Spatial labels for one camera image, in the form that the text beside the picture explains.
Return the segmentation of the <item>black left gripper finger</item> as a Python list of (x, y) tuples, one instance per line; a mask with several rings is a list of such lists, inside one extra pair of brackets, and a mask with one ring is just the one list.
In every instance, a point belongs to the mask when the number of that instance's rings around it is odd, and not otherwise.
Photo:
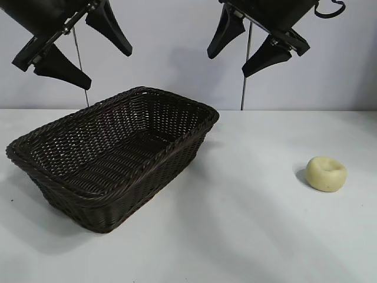
[(85, 22), (111, 41), (124, 55), (132, 54), (133, 47), (122, 32), (110, 4), (98, 4), (88, 13)]
[(76, 67), (55, 44), (52, 44), (44, 56), (34, 64), (34, 73), (65, 81), (84, 90), (91, 87), (89, 76)]

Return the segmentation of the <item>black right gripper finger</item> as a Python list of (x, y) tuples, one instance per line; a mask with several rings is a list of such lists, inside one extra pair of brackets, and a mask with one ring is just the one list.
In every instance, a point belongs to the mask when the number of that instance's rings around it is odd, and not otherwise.
[(278, 41), (268, 35), (259, 49), (246, 61), (242, 67), (245, 77), (275, 64), (286, 62), (291, 59), (291, 47), (285, 42)]
[(224, 5), (219, 24), (207, 48), (209, 58), (215, 58), (227, 44), (245, 32), (244, 15), (231, 5)]

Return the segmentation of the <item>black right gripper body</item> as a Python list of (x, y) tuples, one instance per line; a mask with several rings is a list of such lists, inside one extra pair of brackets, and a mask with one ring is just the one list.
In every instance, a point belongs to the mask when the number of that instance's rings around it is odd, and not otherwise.
[(316, 1), (221, 1), (268, 32), (277, 41), (283, 41), (301, 56), (310, 46), (293, 30), (293, 26), (316, 4)]

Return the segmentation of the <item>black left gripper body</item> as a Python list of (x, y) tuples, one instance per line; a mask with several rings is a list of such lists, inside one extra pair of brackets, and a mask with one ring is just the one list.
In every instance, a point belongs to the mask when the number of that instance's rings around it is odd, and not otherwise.
[(32, 39), (12, 63), (22, 71), (37, 63), (75, 23), (105, 1), (1, 1), (1, 9), (27, 29)]

